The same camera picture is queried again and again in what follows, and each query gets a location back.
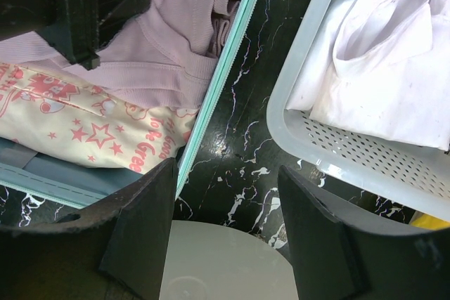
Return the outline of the white round drum box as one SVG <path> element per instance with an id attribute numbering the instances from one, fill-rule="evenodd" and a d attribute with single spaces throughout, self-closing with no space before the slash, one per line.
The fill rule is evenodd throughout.
<path id="1" fill-rule="evenodd" d="M 173 221 L 160 298 L 296 300 L 292 269 L 273 247 L 248 233 Z"/>

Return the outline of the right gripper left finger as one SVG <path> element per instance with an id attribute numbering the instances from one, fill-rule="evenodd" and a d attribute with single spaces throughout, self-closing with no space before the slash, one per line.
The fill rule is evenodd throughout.
<path id="1" fill-rule="evenodd" d="M 58 219 L 1 227 L 2 299 L 157 299 L 178 176 L 167 159 Z"/>

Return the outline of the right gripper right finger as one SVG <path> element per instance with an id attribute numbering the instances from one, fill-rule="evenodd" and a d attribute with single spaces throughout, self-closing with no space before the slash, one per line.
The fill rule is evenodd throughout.
<path id="1" fill-rule="evenodd" d="M 290 167 L 278 190 L 300 299 L 449 298 L 449 229 L 377 216 Z"/>

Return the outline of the light blue hard-shell suitcase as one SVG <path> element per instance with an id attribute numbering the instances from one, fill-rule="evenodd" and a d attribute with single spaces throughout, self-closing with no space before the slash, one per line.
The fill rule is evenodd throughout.
<path id="1" fill-rule="evenodd" d="M 173 107 L 197 110 L 198 112 L 187 144 L 181 147 L 186 149 L 186 154 L 181 158 L 181 168 L 178 170 L 177 178 L 183 178 L 186 175 L 193 160 L 194 148 L 201 141 L 202 133 L 207 125 L 207 116 L 214 110 L 221 87 L 228 77 L 256 3 L 257 0 L 239 0 L 236 16 L 219 55 L 202 105 L 196 109 Z M 54 71 L 38 71 L 47 74 L 61 74 Z M 1 137 L 2 186 L 74 208 L 81 209 L 93 204 L 140 179 L 144 174 L 125 168 L 84 167 L 45 155 Z"/>

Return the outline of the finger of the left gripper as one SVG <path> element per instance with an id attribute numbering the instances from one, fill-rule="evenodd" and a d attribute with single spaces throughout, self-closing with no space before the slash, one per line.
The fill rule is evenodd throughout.
<path id="1" fill-rule="evenodd" d="M 37 34 L 69 64 L 92 70 L 101 63 L 98 52 L 150 4 L 151 0 L 53 0 L 53 21 Z"/>

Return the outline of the light purple knit top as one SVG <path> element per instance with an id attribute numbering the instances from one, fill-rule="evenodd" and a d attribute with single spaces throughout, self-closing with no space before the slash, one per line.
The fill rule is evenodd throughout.
<path id="1" fill-rule="evenodd" d="M 152 0 L 99 52 L 100 65 L 70 64 L 38 34 L 1 42 L 1 61 L 78 77 L 143 108 L 203 103 L 239 0 Z"/>

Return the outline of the white shirt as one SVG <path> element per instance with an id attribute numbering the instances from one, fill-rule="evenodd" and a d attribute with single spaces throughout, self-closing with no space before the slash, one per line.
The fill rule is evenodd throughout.
<path id="1" fill-rule="evenodd" d="M 331 0 L 286 107 L 449 149 L 449 0 Z"/>

